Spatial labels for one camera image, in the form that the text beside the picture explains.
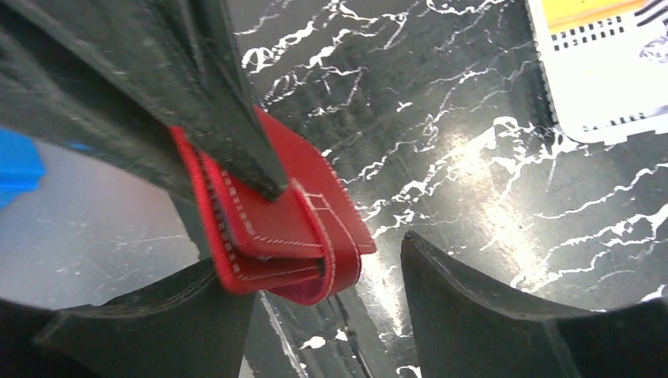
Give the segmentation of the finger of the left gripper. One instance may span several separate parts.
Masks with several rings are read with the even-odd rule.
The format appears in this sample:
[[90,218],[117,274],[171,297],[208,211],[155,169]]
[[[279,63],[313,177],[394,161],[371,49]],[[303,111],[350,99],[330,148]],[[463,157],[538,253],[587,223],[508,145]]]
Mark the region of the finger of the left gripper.
[[256,114],[228,3],[159,1],[157,6],[194,64],[200,102],[213,118],[200,136],[189,133],[191,142],[264,199],[276,201],[288,188],[288,175]]
[[210,256],[190,176],[167,127],[5,3],[1,125],[166,190],[199,259]]

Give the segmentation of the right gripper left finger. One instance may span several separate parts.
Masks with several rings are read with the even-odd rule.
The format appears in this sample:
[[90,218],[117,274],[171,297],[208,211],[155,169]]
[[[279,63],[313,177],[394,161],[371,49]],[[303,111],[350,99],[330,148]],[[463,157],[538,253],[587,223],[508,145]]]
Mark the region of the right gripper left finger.
[[200,261],[101,306],[1,303],[4,377],[236,377],[254,305]]

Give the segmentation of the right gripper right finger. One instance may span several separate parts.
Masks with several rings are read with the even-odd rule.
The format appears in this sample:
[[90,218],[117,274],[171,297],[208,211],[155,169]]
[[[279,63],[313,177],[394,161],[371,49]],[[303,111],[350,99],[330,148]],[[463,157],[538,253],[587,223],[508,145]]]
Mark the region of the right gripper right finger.
[[527,294],[416,232],[401,246],[424,377],[664,377],[667,300],[595,312]]

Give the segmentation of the red leather card holder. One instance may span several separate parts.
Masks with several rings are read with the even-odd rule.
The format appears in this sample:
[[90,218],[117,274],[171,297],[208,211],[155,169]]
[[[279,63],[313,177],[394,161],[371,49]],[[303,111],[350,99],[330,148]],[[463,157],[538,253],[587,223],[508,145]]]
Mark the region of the red leather card holder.
[[321,152],[264,111],[257,116],[289,179],[273,202],[196,150],[182,128],[170,133],[223,287],[234,294],[267,290],[313,305],[355,285],[362,256],[377,248]]

